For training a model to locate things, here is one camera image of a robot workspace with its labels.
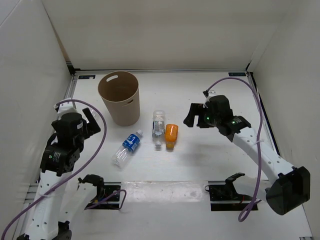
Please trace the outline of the green label clear bottle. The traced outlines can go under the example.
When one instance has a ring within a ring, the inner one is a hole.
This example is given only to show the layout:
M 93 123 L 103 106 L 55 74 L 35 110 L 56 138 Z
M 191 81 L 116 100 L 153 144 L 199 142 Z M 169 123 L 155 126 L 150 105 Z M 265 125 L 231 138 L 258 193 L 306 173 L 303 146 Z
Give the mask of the green label clear bottle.
M 165 137 L 165 117 L 163 110 L 155 110 L 152 119 L 152 140 L 157 149 L 160 149 Z

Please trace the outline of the orange plastic bottle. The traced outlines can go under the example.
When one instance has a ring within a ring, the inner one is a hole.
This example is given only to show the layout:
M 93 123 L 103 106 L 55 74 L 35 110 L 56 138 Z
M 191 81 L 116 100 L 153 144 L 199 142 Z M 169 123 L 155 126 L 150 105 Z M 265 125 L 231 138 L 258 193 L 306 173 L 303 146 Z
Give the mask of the orange plastic bottle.
M 179 127 L 176 124 L 167 124 L 165 128 L 165 144 L 168 150 L 173 150 L 178 139 Z

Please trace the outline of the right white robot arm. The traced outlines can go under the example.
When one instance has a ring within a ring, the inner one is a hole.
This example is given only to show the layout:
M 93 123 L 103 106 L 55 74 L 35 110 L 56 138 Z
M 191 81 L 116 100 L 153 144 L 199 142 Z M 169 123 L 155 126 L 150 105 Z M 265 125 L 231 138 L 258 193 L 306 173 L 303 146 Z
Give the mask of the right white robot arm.
M 205 103 L 191 103 L 183 123 L 192 128 L 217 128 L 231 143 L 242 149 L 256 164 L 261 165 L 267 180 L 258 183 L 259 200 L 267 202 L 278 215 L 285 215 L 310 200 L 310 172 L 284 160 L 264 142 L 242 116 L 233 114 L 224 95 L 208 97 Z

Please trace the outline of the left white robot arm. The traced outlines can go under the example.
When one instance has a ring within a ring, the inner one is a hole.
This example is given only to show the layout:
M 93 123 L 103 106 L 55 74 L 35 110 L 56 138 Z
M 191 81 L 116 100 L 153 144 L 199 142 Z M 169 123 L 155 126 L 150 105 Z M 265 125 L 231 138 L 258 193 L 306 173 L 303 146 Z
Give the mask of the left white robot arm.
M 79 178 L 80 187 L 75 198 L 62 208 L 67 182 L 73 178 L 76 161 L 84 149 L 84 142 L 99 133 L 91 110 L 82 113 L 71 108 L 60 113 L 52 122 L 54 134 L 47 141 L 40 163 L 40 183 L 33 203 L 31 223 L 19 240 L 69 240 L 72 237 L 71 221 L 82 212 L 91 200 L 105 195 L 104 179 L 88 174 Z

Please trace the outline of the blue label plastic bottle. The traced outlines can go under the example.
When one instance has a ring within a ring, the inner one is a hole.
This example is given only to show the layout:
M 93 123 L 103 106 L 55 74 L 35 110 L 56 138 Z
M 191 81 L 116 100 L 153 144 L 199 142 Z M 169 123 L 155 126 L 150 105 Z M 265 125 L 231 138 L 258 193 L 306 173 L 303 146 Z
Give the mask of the blue label plastic bottle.
M 112 163 L 120 169 L 124 168 L 139 146 L 142 137 L 143 131 L 140 129 L 135 133 L 131 133 L 112 156 Z

